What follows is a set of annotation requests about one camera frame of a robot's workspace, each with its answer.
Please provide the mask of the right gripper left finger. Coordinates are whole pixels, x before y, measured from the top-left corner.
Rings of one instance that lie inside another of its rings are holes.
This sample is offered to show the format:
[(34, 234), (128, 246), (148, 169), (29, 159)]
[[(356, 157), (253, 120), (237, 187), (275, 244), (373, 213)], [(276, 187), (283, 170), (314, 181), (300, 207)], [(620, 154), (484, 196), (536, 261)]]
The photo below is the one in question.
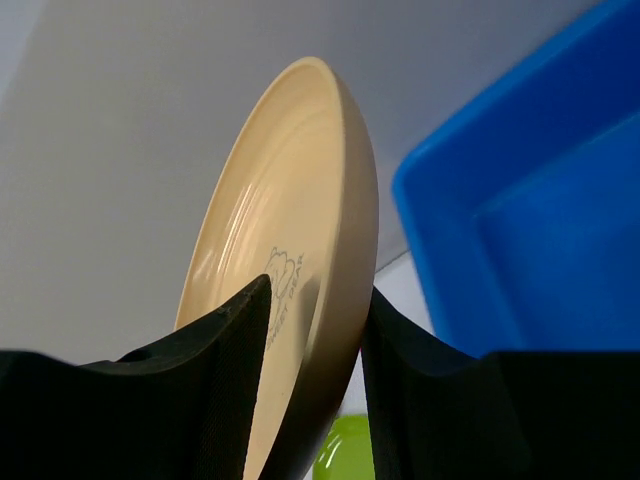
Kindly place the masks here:
[(116, 361), (1, 354), (5, 479), (238, 479), (271, 306), (260, 275)]

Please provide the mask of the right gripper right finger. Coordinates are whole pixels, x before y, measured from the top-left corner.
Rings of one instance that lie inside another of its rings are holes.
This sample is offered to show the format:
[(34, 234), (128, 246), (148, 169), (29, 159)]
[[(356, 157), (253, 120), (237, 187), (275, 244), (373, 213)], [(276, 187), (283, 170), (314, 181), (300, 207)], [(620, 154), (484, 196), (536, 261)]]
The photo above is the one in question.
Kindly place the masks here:
[(635, 479), (639, 356), (472, 358), (371, 298), (362, 345), (379, 479)]

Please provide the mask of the beige round plate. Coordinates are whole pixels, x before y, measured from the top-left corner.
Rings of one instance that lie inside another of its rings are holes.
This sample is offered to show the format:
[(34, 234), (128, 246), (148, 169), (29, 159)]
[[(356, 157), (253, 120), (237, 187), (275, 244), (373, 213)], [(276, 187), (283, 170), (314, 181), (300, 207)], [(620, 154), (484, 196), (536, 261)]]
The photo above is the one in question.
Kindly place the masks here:
[(366, 123), (321, 59), (271, 83), (210, 200), (176, 316), (183, 328), (259, 275), (271, 311), (243, 475), (311, 466), (356, 362), (373, 290), (379, 201)]

